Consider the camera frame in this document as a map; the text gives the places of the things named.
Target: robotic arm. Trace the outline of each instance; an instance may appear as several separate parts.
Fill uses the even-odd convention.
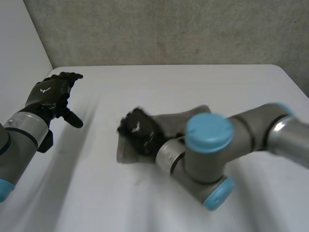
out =
[[[141,109],[129,113],[118,131],[209,210],[217,209],[234,188],[224,175],[226,163],[251,152],[268,151],[309,169],[309,126],[278,103],[230,118],[197,114],[186,123],[185,144],[166,137]]]
[[[36,151],[44,153],[53,145],[52,119],[63,117],[76,128],[83,126],[67,108],[71,88],[82,77],[62,72],[38,82],[25,107],[0,124],[0,202],[13,191]]]

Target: light blue joint cap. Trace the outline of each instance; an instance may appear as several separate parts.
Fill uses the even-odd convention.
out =
[[[5,201],[14,190],[15,185],[7,180],[0,179],[0,203]]]
[[[234,189],[234,181],[231,178],[225,179],[202,203],[209,210],[216,210]]]
[[[229,119],[217,114],[202,113],[186,124],[185,144],[193,151],[212,154],[224,149],[234,137]]]

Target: white logo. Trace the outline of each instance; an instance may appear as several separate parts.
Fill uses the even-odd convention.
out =
[[[40,91],[41,91],[42,93],[45,93],[45,92],[48,91],[48,90],[50,90],[50,87],[49,87],[48,89],[40,89]]]
[[[136,124],[136,128],[133,128],[132,133],[140,130],[140,121]]]

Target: white wall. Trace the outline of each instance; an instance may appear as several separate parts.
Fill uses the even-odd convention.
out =
[[[0,0],[0,122],[21,109],[52,70],[22,0]]]

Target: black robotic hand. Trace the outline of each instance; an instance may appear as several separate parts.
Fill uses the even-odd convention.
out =
[[[121,120],[118,132],[144,156],[156,156],[161,146],[169,140],[162,128],[139,108]]]
[[[45,78],[33,87],[22,111],[40,116],[48,125],[53,118],[63,117],[72,126],[82,127],[83,122],[67,107],[70,91],[75,81],[82,77],[77,73],[62,72]]]

